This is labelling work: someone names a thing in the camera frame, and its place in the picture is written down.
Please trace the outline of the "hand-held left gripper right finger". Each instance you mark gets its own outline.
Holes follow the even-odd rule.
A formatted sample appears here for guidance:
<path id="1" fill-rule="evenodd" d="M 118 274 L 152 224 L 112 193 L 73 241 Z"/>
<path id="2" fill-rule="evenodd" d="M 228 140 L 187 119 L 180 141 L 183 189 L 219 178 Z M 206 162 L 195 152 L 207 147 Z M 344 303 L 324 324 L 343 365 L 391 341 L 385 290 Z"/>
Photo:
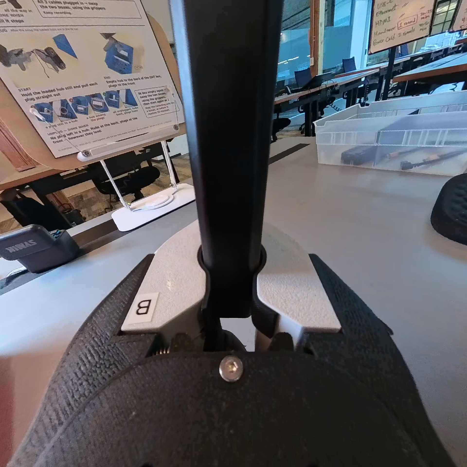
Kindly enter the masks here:
<path id="1" fill-rule="evenodd" d="M 261 267 L 254 280 L 255 349 L 278 333 L 297 347 L 308 332 L 338 333 L 341 323 L 309 254 L 289 235 L 265 223 Z"/>

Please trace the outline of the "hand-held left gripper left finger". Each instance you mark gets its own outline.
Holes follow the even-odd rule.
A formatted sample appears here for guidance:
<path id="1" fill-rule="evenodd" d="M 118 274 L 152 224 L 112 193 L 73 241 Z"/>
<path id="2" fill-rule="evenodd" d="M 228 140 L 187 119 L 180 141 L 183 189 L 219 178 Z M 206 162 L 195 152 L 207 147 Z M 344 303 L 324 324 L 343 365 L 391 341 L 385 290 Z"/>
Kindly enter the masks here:
<path id="1" fill-rule="evenodd" d="M 122 333 L 201 334 L 207 277 L 198 260 L 200 246 L 196 220 L 155 251 Z"/>

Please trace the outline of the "clear plastic bin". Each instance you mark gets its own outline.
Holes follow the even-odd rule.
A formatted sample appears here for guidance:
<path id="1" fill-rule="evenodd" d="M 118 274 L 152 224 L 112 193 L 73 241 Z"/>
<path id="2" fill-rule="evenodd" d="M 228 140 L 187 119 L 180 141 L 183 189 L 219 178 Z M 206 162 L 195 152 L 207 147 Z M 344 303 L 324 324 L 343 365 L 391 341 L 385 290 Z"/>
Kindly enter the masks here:
<path id="1" fill-rule="evenodd" d="M 352 166 L 384 171 L 456 176 L 466 172 L 465 147 L 401 147 L 375 144 L 376 134 L 399 121 L 449 122 L 467 124 L 467 92 L 447 91 L 416 97 L 402 97 L 356 104 L 317 121 L 315 125 L 318 162 L 341 164 L 343 151 L 360 146 L 375 145 L 374 163 Z"/>

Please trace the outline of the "black usb hub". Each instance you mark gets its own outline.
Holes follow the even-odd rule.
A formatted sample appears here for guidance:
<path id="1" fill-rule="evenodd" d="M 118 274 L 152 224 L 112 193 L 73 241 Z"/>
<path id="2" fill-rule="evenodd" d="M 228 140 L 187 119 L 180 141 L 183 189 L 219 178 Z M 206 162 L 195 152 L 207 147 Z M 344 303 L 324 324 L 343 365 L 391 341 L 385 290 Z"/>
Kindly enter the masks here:
<path id="1" fill-rule="evenodd" d="M 203 307 L 246 318 L 260 266 L 283 1 L 170 6 L 207 271 Z"/>
<path id="2" fill-rule="evenodd" d="M 374 163 L 377 153 L 375 145 L 360 145 L 347 149 L 341 154 L 341 164 L 362 166 L 369 163 Z"/>

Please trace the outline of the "black office chair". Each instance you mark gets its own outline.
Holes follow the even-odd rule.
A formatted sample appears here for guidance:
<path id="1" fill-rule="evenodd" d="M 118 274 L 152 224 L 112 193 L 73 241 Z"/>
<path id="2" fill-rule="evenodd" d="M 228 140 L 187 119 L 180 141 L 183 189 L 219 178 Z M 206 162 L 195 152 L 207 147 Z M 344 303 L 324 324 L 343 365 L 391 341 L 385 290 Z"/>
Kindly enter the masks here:
<path id="1" fill-rule="evenodd" d="M 137 162 L 112 162 L 110 159 L 106 160 L 105 164 L 109 173 L 105 171 L 100 162 L 90 165 L 88 172 L 96 189 L 102 195 L 109 197 L 110 207 L 120 200 L 110 181 L 110 176 L 123 197 L 133 195 L 133 202 L 143 199 L 142 189 L 148 187 L 160 177 L 160 171 L 151 165 L 142 167 Z"/>

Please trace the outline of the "dark grey charging dock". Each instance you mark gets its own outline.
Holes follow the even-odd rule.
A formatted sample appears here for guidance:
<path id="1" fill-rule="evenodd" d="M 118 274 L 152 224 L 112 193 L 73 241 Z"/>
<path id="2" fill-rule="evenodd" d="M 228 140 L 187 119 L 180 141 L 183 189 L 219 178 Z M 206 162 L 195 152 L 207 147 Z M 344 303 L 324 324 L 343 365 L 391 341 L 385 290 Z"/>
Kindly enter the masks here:
<path id="1" fill-rule="evenodd" d="M 77 242 L 66 230 L 49 231 L 31 224 L 0 236 L 1 257 L 19 261 L 31 273 L 42 273 L 79 256 Z"/>

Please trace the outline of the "black foam pad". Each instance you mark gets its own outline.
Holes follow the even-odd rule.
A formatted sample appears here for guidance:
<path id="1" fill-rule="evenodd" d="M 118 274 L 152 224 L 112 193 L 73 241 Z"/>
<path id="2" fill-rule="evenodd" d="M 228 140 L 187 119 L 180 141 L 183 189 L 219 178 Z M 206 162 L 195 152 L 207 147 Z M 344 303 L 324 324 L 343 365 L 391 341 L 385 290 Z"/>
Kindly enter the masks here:
<path id="1" fill-rule="evenodd" d="M 467 244 L 467 175 L 450 178 L 435 201 L 430 222 L 433 229 L 453 242 Z"/>

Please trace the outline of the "wooden desk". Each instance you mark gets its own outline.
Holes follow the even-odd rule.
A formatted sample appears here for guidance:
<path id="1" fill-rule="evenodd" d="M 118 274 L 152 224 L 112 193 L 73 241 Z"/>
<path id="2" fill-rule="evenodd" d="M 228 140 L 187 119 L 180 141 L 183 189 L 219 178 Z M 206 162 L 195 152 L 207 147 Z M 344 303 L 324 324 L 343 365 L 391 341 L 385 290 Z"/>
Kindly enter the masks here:
<path id="1" fill-rule="evenodd" d="M 95 178 L 96 170 L 89 167 L 18 172 L 1 181 L 1 207 L 20 226 L 66 230 L 111 210 L 109 197 L 93 184 Z"/>
<path id="2" fill-rule="evenodd" d="M 399 74 L 392 79 L 401 85 L 401 97 L 429 94 L 442 85 L 466 82 L 467 53 L 446 56 L 427 65 Z"/>
<path id="3" fill-rule="evenodd" d="M 353 71 L 324 80 L 317 87 L 300 90 L 291 94 L 275 97 L 273 110 L 273 129 L 280 131 L 280 115 L 298 110 L 305 121 L 301 129 L 304 136 L 315 136 L 315 125 L 324 115 L 324 110 L 336 100 L 344 99 L 345 108 L 358 103 L 365 105 L 371 91 L 381 93 L 387 65 L 379 64 L 369 69 Z"/>

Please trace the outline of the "wooden plank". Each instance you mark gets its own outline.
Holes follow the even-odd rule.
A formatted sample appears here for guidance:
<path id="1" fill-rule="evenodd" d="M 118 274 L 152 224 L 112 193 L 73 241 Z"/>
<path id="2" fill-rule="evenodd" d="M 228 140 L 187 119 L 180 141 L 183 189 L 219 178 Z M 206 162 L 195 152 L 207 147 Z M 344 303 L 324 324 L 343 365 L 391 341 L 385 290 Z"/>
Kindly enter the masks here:
<path id="1" fill-rule="evenodd" d="M 0 120 L 0 150 L 17 172 L 34 169 L 38 163 L 21 147 L 13 133 Z"/>

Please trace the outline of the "instruction poster board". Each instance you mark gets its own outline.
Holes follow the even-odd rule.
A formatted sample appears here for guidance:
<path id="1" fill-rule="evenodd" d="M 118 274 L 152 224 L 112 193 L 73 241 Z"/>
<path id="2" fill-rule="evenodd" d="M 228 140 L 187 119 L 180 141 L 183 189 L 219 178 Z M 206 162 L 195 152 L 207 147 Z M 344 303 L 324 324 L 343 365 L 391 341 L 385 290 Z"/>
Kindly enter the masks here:
<path id="1" fill-rule="evenodd" d="M 38 165 L 184 133 L 178 67 L 147 1 L 1 1 L 1 119 Z"/>

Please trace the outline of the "wooden pillar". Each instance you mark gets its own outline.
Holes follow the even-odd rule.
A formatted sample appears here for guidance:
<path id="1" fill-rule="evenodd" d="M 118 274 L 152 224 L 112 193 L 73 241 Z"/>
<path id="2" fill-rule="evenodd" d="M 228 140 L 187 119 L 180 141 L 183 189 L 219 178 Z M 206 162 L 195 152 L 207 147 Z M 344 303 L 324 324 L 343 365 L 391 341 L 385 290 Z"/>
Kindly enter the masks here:
<path id="1" fill-rule="evenodd" d="M 310 1 L 310 65 L 312 76 L 323 72 L 325 1 Z"/>

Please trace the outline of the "handwritten whiteboard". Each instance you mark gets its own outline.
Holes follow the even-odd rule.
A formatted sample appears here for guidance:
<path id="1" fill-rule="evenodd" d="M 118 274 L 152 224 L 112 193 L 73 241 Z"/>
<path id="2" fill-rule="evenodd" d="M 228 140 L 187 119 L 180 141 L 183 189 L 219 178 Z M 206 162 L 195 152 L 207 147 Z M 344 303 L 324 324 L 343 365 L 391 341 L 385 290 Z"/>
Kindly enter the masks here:
<path id="1" fill-rule="evenodd" d="M 434 0 L 372 1 L 368 54 L 389 50 L 382 100 L 388 98 L 397 47 L 428 37 L 435 3 Z"/>
<path id="2" fill-rule="evenodd" d="M 467 29 L 467 1 L 459 0 L 448 31 L 461 32 Z"/>

